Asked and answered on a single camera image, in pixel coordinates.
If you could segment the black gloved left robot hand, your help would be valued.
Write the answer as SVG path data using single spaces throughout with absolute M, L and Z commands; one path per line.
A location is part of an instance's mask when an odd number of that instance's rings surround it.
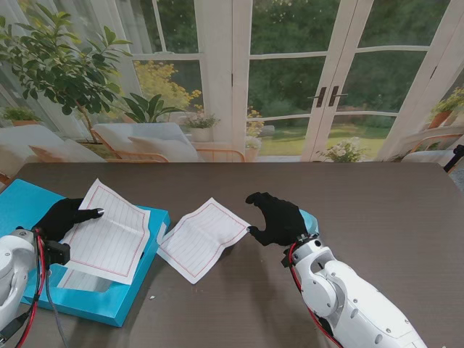
M 103 216 L 104 209 L 80 210 L 80 199 L 61 199 L 33 226 L 32 232 L 48 241 L 60 242 L 74 225 Z

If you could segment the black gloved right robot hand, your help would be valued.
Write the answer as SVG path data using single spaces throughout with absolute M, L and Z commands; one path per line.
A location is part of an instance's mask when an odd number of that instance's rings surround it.
M 291 202 L 271 196 L 268 192 L 256 192 L 246 198 L 246 203 L 259 208 L 265 219 L 264 230 L 256 226 L 248 227 L 248 232 L 264 247 L 269 244 L 286 247 L 307 232 L 298 206 Z

